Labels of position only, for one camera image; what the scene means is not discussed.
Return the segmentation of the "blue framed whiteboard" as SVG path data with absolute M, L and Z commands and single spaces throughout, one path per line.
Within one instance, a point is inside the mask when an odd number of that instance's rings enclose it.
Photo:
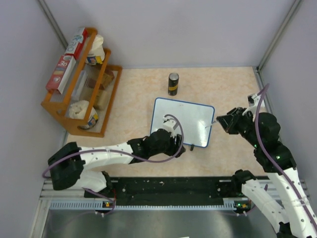
M 209 145 L 211 127 L 205 126 L 214 119 L 213 106 L 158 97 L 154 102 L 150 132 L 162 128 L 166 114 L 179 120 L 184 132 L 184 144 L 201 148 Z

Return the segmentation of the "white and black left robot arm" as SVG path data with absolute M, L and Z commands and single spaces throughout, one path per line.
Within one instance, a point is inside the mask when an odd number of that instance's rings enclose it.
M 149 136 L 130 139 L 114 146 L 90 148 L 69 142 L 48 159 L 48 166 L 54 190 L 80 187 L 105 197 L 112 192 L 109 175 L 96 172 L 95 168 L 147 162 L 158 154 L 165 154 L 172 160 L 185 151 L 182 135 L 172 136 L 171 132 L 159 129 Z

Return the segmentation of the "black capped whiteboard marker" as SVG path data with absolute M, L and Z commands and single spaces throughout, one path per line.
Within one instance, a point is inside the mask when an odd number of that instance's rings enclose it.
M 212 121 L 211 123 L 209 123 L 208 125 L 206 125 L 205 128 L 209 128 L 209 127 L 213 126 L 213 125 L 216 124 L 216 123 L 217 123 L 217 121 L 214 120 L 214 121 Z

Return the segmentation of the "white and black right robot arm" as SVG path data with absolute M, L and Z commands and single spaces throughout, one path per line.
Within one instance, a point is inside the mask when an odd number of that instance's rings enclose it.
M 315 238 L 317 216 L 301 185 L 291 151 L 279 140 L 280 125 L 274 115 L 245 112 L 234 108 L 217 122 L 228 134 L 239 134 L 254 148 L 256 161 L 275 186 L 279 204 L 250 171 L 239 170 L 232 176 L 231 190 L 245 195 L 261 211 L 279 238 Z

